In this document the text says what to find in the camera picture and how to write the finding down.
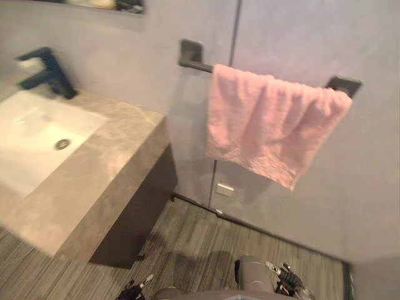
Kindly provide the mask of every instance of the pink towel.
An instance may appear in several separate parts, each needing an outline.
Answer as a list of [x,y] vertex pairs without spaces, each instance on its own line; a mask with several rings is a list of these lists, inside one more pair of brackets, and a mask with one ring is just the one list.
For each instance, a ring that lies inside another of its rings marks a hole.
[[341,91],[216,65],[207,155],[293,190],[350,106],[351,99]]

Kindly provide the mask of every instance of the wall outlet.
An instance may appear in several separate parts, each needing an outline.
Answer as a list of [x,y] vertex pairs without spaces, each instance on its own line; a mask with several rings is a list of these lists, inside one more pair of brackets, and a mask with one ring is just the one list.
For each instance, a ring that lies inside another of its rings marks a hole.
[[231,186],[227,186],[226,184],[223,183],[217,183],[217,188],[215,192],[220,195],[224,195],[226,197],[232,197],[234,193],[234,188]]

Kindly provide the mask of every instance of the floor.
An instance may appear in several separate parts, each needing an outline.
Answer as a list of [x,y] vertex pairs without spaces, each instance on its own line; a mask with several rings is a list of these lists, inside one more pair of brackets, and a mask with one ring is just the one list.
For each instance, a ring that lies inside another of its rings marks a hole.
[[168,202],[131,270],[51,259],[0,229],[0,299],[115,299],[130,280],[148,273],[154,291],[176,286],[185,293],[235,289],[234,261],[252,254],[287,262],[316,299],[343,299],[340,261],[237,224],[181,200]]

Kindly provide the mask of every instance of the sink basin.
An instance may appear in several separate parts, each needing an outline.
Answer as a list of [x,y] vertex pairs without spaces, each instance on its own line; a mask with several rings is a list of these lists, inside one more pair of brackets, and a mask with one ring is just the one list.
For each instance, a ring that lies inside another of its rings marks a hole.
[[28,91],[13,94],[0,102],[0,182],[27,196],[106,121]]

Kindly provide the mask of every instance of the towel bar bracket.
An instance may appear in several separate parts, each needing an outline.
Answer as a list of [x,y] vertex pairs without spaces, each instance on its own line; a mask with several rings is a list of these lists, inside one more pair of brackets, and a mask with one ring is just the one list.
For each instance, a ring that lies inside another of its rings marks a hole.
[[181,40],[179,65],[186,68],[212,73],[213,66],[203,64],[203,45],[188,39]]
[[343,76],[333,76],[329,80],[326,87],[345,92],[350,98],[352,98],[362,84],[363,83],[357,79]]
[[[179,65],[185,68],[192,68],[208,73],[213,72],[213,66],[203,64],[203,45],[199,42],[190,41],[188,39],[181,40],[181,57]],[[363,83],[360,80],[334,76],[332,77],[327,88],[345,92],[350,98],[354,96]]]

